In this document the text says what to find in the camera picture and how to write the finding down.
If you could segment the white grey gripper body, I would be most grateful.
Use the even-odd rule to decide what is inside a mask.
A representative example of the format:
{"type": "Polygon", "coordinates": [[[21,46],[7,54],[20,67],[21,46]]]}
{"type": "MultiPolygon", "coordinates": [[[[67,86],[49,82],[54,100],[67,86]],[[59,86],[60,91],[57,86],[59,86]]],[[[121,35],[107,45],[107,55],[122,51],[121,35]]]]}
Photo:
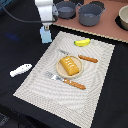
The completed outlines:
{"type": "Polygon", "coordinates": [[[59,13],[54,5],[39,7],[38,11],[44,26],[49,26],[58,20],[59,13]]]}

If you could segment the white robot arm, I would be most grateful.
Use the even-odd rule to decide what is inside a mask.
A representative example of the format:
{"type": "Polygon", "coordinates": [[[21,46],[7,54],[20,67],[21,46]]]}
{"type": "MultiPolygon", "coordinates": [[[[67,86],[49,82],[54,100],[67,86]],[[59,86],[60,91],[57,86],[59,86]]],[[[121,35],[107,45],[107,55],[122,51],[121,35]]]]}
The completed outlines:
{"type": "Polygon", "coordinates": [[[35,0],[41,22],[44,26],[49,26],[58,20],[58,10],[53,0],[35,0]]]}

